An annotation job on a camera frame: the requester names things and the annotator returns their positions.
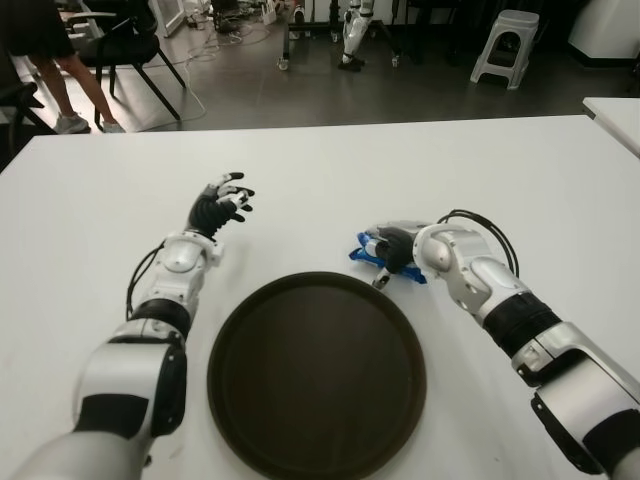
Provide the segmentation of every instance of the brown round tray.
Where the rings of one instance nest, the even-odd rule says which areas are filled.
[[[411,436],[426,396],[404,314],[336,273],[292,275],[253,293],[222,327],[207,375],[229,446],[282,480],[372,474]]]

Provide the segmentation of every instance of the black shorts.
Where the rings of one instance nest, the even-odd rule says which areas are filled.
[[[0,40],[16,56],[75,54],[53,0],[0,0]]]

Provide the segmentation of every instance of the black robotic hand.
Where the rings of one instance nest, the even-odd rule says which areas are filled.
[[[413,241],[421,228],[419,222],[390,222],[367,230],[367,234],[376,239],[375,256],[384,260],[384,268],[373,282],[373,286],[382,289],[389,282],[391,275],[404,273],[414,280],[418,280],[419,270],[408,271],[405,267],[413,264]]]
[[[191,208],[187,229],[213,238],[229,220],[244,222],[244,217],[237,212],[253,210],[248,202],[255,192],[249,188],[229,185],[232,180],[242,178],[244,173],[227,173],[217,183],[207,185]]]
[[[384,267],[396,274],[413,262],[413,240],[415,235],[398,227],[383,227],[379,230],[381,241],[376,245],[376,256],[385,260]]]

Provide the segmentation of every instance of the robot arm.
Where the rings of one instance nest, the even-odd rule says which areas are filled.
[[[536,298],[478,232],[453,224],[415,231],[387,228],[382,235],[413,238],[415,264],[447,283],[454,302],[536,389],[531,406],[569,461],[585,473],[640,478],[638,381]],[[383,270],[377,281],[385,277]]]
[[[185,230],[170,235],[155,250],[159,258],[150,264],[154,279],[141,303],[91,355],[81,374],[74,398],[74,430],[43,445],[13,480],[141,477],[154,440],[174,432],[182,422],[185,341],[204,275],[222,254],[213,236],[229,220],[244,220],[239,209],[251,210],[247,202],[253,192],[228,184],[242,177],[228,174],[207,186],[193,205]]]

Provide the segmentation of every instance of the black cable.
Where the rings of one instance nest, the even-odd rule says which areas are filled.
[[[494,224],[488,218],[483,217],[482,215],[462,209],[451,210],[451,212],[438,220],[438,223],[448,223],[449,219],[454,217],[466,218],[487,229],[498,240],[498,243],[504,250],[505,256],[507,257],[509,270],[511,270],[516,277],[520,276],[520,262],[518,262],[518,255],[516,254],[516,251],[513,248],[513,245],[511,245],[511,242],[509,241],[507,236],[502,230],[500,230],[500,228],[496,224]]]
[[[138,266],[136,267],[136,269],[133,271],[133,275],[131,276],[131,280],[129,280],[129,286],[127,287],[127,302],[126,302],[127,312],[126,312],[126,315],[125,315],[125,319],[127,321],[129,321],[129,319],[131,318],[131,314],[133,314],[133,306],[131,304],[131,298],[133,297],[133,291],[135,290],[136,285],[138,284],[138,282],[140,281],[142,276],[145,273],[147,273],[147,270],[149,270],[151,265],[153,265],[154,260],[158,256],[158,252],[160,252],[160,250],[162,250],[163,248],[164,248],[164,241],[160,245],[158,245],[156,248],[151,250],[149,253],[147,253],[144,256],[144,258],[140,261],[140,263],[138,263]]]

